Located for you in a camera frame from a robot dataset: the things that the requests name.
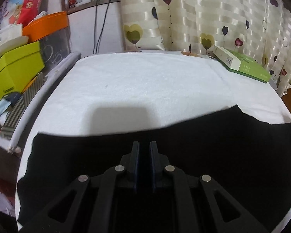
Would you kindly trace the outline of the black pants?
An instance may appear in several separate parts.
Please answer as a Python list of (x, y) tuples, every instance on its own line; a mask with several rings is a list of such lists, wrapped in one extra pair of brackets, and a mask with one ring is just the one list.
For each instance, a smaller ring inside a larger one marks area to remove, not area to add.
[(150, 142), (187, 175), (209, 175), (266, 232), (291, 209), (291, 123), (269, 124), (238, 106), (165, 128), (90, 137), (38, 134), (18, 182), (22, 227), (80, 175), (99, 176), (139, 143), (136, 187), (116, 186), (108, 232), (180, 232), (166, 192), (153, 186)]

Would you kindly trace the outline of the striped box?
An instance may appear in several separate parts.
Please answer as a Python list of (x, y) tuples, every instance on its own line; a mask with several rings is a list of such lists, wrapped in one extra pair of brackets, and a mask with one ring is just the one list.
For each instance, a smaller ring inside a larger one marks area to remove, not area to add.
[(15, 129), (20, 122), (21, 117), (24, 114), (24, 111), (27, 109), (27, 107), (43, 85), (44, 76), (43, 72), (40, 72), (34, 78), (33, 82), (30, 83), (29, 87), (21, 95), (20, 99), (12, 108), (12, 111), (8, 113), (6, 121), (0, 131), (0, 134), (3, 136), (3, 138), (11, 140), (12, 135), (15, 132)]

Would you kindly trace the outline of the green flat box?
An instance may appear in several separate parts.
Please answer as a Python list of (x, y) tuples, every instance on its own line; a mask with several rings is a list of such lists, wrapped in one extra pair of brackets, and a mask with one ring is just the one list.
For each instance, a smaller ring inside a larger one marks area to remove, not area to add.
[(271, 75), (269, 72), (245, 54), (216, 45), (212, 53), (230, 72), (238, 73), (263, 83), (267, 83), (270, 80)]

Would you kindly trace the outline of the lime green shoebox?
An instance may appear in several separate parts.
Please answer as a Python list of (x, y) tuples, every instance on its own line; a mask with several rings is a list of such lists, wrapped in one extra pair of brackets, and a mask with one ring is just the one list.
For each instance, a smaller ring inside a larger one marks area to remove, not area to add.
[(0, 58), (0, 99), (15, 91), (22, 92), (43, 68), (38, 41), (5, 53)]

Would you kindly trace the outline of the orange box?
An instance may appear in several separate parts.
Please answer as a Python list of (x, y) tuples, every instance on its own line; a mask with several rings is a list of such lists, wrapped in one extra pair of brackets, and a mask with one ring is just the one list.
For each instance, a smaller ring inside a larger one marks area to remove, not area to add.
[(66, 12), (52, 13), (43, 16), (22, 29), (22, 35), (28, 37), (28, 42), (36, 42), (42, 38), (69, 26)]

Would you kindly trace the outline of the white tissue pack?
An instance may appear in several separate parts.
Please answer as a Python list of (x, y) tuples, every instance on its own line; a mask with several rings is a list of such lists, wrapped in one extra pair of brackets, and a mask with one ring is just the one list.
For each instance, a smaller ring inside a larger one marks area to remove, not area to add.
[(0, 46), (22, 36), (22, 24), (10, 24), (0, 30)]

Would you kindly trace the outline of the heart pattern curtain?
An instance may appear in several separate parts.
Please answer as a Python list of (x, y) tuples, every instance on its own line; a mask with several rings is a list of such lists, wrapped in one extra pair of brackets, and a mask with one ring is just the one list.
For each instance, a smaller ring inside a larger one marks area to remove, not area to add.
[(129, 50), (210, 54), (215, 46), (261, 64), (291, 88), (291, 12), (283, 0), (120, 0)]

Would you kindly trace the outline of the red snack bag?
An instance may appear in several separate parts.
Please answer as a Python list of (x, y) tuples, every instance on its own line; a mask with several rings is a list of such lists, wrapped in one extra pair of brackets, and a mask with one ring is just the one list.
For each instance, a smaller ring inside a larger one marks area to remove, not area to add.
[(6, 27), (10, 24), (27, 26), (37, 15), (42, 0), (7, 0), (4, 3), (0, 25)]

